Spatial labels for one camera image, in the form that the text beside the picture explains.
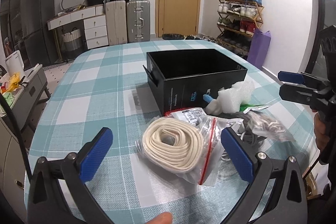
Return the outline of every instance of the checkered tablecloth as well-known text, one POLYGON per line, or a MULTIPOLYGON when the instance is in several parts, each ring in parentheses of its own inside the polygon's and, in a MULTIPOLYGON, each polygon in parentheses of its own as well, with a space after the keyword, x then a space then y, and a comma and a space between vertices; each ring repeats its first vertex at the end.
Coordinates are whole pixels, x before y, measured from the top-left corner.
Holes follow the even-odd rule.
MULTIPOLYGON (((160 115, 142 67, 146 52, 192 48, 215 48, 248 68, 246 80, 256 87, 251 103, 271 105, 264 112, 280 120, 296 139, 295 143, 266 140, 261 149, 276 159, 294 155, 305 169, 316 150, 312 118, 305 108, 282 101, 276 82, 232 52, 214 43, 190 40, 130 43, 80 55, 42 114, 29 152, 32 169, 38 157, 62 159, 108 127, 113 145, 87 186, 116 224, 145 223, 164 211, 173 214, 174 223, 220 223, 247 186, 231 162, 221 162, 215 186, 196 186, 144 160, 135 146, 146 124, 160 115)), ((73 214, 81 218, 64 185, 73 214)), ((28 191, 26 179, 26 203, 28 191)))

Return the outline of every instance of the human hand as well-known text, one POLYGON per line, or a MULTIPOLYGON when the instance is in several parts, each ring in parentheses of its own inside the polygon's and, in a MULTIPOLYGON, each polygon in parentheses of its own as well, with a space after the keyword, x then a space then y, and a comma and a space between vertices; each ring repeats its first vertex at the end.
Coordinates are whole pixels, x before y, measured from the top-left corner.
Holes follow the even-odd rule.
POLYGON ((171 213, 165 212, 159 214, 157 217, 153 218, 146 224, 172 224, 172 223, 173 223, 173 215, 171 213))
POLYGON ((321 122, 320 116, 318 113, 314 117, 314 134, 316 136, 315 142, 317 148, 322 152, 323 149, 327 146, 327 143, 330 140, 330 137, 326 135, 326 125, 321 122))

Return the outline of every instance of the purple bag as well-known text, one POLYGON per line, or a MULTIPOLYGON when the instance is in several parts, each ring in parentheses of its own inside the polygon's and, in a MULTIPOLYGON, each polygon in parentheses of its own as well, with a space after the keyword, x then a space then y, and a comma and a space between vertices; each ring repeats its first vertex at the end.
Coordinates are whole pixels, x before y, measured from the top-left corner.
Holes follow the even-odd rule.
POLYGON ((255 29, 247 61, 256 66, 258 69, 261 69, 264 64, 270 42, 271 33, 269 31, 263 33, 258 28, 255 29))

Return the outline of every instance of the silver suitcase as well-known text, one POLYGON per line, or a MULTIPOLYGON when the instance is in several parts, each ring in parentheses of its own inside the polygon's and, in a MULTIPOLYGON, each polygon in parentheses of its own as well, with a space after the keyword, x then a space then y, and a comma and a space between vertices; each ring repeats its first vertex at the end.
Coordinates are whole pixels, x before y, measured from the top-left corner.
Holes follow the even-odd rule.
POLYGON ((126 5, 128 42, 149 41, 151 38, 151 4, 133 0, 126 5))
POLYGON ((126 2, 124 0, 106 2, 105 16, 109 45, 127 43, 126 2))

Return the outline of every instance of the coiled cream strap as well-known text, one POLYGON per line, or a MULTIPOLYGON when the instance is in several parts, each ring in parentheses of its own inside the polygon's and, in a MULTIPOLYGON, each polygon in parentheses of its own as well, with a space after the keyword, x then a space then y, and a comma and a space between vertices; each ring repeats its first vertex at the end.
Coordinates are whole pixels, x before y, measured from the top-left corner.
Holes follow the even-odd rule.
POLYGON ((145 155, 157 165, 173 173, 186 173, 197 164, 203 149, 203 137, 187 122, 160 118, 150 124, 142 135, 145 155), (162 142, 173 137, 174 145, 162 142))

